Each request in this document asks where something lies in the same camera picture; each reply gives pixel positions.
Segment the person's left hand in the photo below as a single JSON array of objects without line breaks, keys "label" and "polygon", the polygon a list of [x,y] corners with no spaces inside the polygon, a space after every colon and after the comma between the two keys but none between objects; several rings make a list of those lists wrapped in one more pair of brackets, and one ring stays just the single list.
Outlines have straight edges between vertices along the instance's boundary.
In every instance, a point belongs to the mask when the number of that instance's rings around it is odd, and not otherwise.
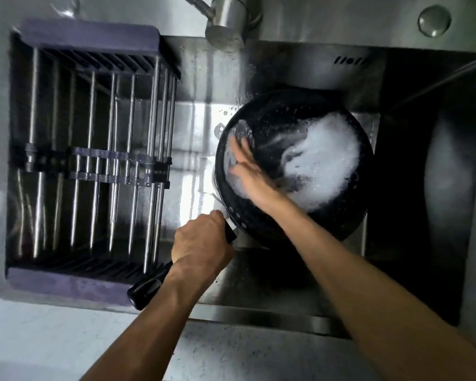
[{"label": "person's left hand", "polygon": [[212,282],[235,256],[235,249],[225,234],[200,234],[198,217],[178,228],[171,259],[173,269]]}]

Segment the person's right hand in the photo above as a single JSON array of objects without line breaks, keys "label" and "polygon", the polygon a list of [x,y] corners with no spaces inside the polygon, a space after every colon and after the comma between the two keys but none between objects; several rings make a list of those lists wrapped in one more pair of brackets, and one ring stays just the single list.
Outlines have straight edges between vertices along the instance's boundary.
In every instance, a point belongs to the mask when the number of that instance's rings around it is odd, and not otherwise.
[{"label": "person's right hand", "polygon": [[245,193],[253,204],[268,215],[274,215],[281,209],[292,206],[292,202],[278,189],[264,171],[263,175],[235,176],[240,179]]}]

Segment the black frying pan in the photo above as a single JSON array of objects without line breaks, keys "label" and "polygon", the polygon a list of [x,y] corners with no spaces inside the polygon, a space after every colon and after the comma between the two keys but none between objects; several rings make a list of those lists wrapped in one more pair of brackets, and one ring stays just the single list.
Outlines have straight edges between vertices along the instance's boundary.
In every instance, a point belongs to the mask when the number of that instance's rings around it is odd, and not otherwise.
[{"label": "black frying pan", "polygon": [[260,244],[252,247],[252,276],[274,289],[298,289],[312,282],[294,246],[282,228],[257,208],[243,192],[239,179],[229,172],[235,163],[229,137],[246,137],[254,160],[274,181],[280,176],[280,159],[285,146],[278,136],[295,128],[298,121],[330,113],[344,115],[360,143],[359,161],[343,191],[329,203],[307,212],[317,224],[343,241],[360,226],[372,196],[374,151],[365,129],[329,91],[284,89],[255,97],[230,119],[219,140],[215,156],[214,182],[224,215],[228,242],[241,230]]}]

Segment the person's right forearm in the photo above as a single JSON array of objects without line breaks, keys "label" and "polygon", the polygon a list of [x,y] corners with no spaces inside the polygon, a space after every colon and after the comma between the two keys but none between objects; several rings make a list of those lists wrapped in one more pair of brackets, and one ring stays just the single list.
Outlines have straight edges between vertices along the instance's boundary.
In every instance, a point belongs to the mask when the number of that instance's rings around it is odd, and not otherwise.
[{"label": "person's right forearm", "polygon": [[345,328],[390,381],[476,381],[476,349],[435,312],[351,253],[275,190],[257,206],[283,229]]}]

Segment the person's left forearm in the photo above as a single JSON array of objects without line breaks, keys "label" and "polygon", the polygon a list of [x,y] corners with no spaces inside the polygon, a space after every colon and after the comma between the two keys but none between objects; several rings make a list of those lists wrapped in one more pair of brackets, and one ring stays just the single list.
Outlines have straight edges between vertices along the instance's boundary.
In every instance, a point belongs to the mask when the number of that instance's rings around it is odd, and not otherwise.
[{"label": "person's left forearm", "polygon": [[150,304],[80,381],[162,381],[189,315],[218,272],[178,261]]}]

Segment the white soap foam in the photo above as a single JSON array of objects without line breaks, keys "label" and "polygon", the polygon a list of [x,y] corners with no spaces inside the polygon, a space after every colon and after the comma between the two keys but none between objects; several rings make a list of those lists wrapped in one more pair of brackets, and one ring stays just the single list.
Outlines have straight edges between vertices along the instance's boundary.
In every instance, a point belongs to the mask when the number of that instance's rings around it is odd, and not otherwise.
[{"label": "white soap foam", "polygon": [[335,199],[359,161],[360,143],[342,114],[300,120],[278,139],[286,148],[280,159],[280,176],[274,181],[306,212]]}]

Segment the stainless steel faucet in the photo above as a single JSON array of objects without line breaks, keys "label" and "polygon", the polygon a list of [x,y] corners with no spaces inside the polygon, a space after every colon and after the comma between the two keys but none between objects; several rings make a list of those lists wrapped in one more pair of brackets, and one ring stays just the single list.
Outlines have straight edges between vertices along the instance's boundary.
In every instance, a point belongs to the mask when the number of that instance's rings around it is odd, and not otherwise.
[{"label": "stainless steel faucet", "polygon": [[248,31],[262,19],[262,0],[185,0],[208,20],[205,28],[207,42],[223,53],[244,49]]}]

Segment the stainless steel kitchen sink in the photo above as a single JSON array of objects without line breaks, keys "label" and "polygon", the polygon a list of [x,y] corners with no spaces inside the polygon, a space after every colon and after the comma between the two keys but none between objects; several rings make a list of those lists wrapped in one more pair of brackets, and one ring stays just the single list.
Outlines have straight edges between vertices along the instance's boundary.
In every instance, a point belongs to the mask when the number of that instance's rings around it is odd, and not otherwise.
[{"label": "stainless steel kitchen sink", "polygon": [[[11,34],[69,4],[0,0],[0,299],[137,314],[17,291],[5,279]],[[428,38],[417,21],[436,4],[452,22]],[[476,0],[262,0],[261,10],[245,48],[228,54],[210,46],[206,18],[183,0],[73,2],[76,21],[156,27],[178,60],[158,262],[171,258],[175,229],[222,207],[215,156],[237,111],[274,90],[329,91],[375,153],[368,214],[344,244],[476,342]]]}]

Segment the purple and steel drain rack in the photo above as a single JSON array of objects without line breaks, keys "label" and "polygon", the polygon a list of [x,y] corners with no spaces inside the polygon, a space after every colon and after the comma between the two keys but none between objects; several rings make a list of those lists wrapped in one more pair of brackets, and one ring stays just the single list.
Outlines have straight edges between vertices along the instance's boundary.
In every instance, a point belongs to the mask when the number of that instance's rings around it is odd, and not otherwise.
[{"label": "purple and steel drain rack", "polygon": [[142,310],[172,266],[176,55],[154,26],[31,18],[10,61],[7,284]]}]

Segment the round steel sink cap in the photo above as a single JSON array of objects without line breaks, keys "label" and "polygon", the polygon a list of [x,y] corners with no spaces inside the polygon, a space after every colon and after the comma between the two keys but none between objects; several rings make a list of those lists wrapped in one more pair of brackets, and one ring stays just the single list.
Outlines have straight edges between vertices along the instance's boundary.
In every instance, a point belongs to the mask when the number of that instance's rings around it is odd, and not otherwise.
[{"label": "round steel sink cap", "polygon": [[432,5],[420,12],[418,29],[428,38],[437,38],[447,32],[452,22],[452,17],[447,8],[442,5]]}]

